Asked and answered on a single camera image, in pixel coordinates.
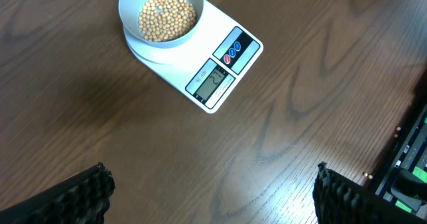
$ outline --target scale button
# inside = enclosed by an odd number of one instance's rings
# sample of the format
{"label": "scale button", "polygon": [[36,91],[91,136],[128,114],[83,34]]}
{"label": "scale button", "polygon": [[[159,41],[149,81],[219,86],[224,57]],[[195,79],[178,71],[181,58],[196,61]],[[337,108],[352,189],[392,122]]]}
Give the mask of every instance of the scale button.
{"label": "scale button", "polygon": [[242,46],[240,45],[240,42],[238,42],[238,41],[236,41],[235,43],[234,43],[234,49],[236,50],[236,51],[240,51],[240,49],[242,48]]}
{"label": "scale button", "polygon": [[230,62],[232,62],[232,59],[230,58],[230,56],[228,54],[224,55],[224,62],[226,64],[230,64]]}
{"label": "scale button", "polygon": [[236,50],[234,48],[230,48],[230,50],[228,51],[228,54],[230,54],[230,57],[235,57],[236,56]]}

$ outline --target wood grain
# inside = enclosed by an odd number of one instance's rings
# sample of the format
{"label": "wood grain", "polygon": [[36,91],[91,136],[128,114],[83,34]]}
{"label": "wood grain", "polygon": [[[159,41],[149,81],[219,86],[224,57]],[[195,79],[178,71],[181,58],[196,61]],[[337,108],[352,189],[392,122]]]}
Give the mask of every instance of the wood grain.
{"label": "wood grain", "polygon": [[104,162],[106,223],[315,223],[426,69],[427,0],[209,0],[264,43],[205,114],[127,49],[118,0],[0,0],[0,209]]}

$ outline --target white scale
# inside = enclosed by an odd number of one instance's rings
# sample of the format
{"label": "white scale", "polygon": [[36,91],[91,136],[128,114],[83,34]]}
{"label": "white scale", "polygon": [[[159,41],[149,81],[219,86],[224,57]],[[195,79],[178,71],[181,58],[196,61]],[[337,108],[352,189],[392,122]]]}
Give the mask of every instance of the white scale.
{"label": "white scale", "polygon": [[177,47],[153,47],[124,32],[142,63],[207,113],[220,108],[264,50],[260,40],[206,0],[195,33]]}

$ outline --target bowl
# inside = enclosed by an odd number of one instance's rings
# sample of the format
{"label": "bowl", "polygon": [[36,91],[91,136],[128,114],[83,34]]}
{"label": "bowl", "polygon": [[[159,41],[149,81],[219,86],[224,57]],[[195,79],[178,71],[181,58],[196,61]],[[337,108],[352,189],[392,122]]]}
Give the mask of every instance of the bowl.
{"label": "bowl", "polygon": [[119,14],[121,22],[132,35],[134,35],[141,41],[147,43],[148,45],[159,48],[177,47],[178,45],[185,43],[191,38],[191,36],[195,32],[195,29],[197,28],[197,25],[199,24],[199,20],[203,13],[204,0],[188,0],[190,3],[193,4],[193,8],[197,14],[195,26],[182,37],[164,42],[148,41],[147,39],[143,38],[143,34],[141,32],[141,29],[139,28],[138,18],[139,12],[142,11],[142,7],[147,1],[149,0],[119,0]]}

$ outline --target red button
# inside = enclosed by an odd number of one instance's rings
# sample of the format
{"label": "red button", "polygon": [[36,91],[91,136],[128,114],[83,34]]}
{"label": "red button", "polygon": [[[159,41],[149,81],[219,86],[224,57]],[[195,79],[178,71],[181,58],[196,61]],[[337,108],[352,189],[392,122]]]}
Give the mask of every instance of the red button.
{"label": "red button", "polygon": [[231,58],[228,54],[226,54],[226,55],[224,56],[224,62],[225,62],[226,64],[230,64],[230,62],[232,62],[232,58]]}

